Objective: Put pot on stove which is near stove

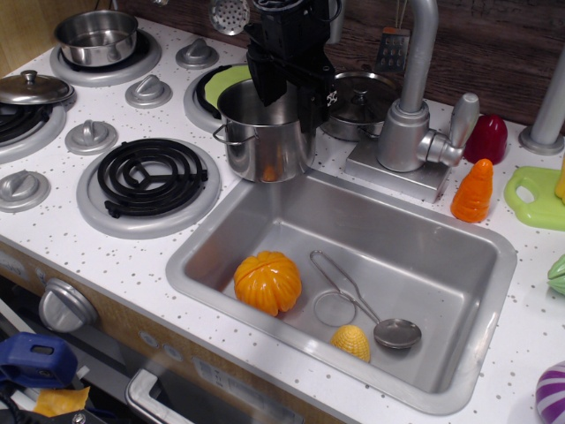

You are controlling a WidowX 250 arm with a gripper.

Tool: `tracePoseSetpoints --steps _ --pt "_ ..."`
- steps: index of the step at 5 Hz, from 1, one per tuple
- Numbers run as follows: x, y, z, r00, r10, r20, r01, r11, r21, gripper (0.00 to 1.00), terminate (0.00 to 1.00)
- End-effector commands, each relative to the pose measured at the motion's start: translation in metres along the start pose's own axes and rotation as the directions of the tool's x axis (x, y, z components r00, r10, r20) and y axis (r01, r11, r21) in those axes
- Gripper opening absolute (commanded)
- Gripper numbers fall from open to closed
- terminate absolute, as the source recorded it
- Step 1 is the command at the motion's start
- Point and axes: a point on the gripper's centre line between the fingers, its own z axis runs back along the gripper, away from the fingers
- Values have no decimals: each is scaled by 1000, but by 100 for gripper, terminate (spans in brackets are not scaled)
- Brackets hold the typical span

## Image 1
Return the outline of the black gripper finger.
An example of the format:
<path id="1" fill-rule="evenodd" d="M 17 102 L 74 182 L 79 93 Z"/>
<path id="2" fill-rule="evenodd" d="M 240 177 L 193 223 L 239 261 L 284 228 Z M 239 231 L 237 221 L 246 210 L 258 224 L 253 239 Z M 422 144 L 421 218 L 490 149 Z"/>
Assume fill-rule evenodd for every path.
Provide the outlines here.
<path id="1" fill-rule="evenodd" d="M 328 120 L 328 95 L 324 85 L 298 88 L 298 119 L 302 133 L 313 133 Z"/>
<path id="2" fill-rule="evenodd" d="M 264 106 L 269 106 L 286 94 L 287 81 L 272 60 L 248 52 L 247 63 L 257 95 Z"/>

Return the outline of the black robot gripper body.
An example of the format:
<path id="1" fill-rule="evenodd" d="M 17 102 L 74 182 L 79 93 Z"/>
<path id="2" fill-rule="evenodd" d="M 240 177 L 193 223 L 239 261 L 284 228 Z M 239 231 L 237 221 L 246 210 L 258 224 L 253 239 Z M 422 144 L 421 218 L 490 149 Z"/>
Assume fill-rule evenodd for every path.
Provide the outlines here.
<path id="1" fill-rule="evenodd" d="M 330 92 L 334 67 L 325 54 L 330 38 L 328 1 L 255 1 L 260 21 L 245 26 L 247 53 L 267 57 L 297 87 L 324 85 Z"/>

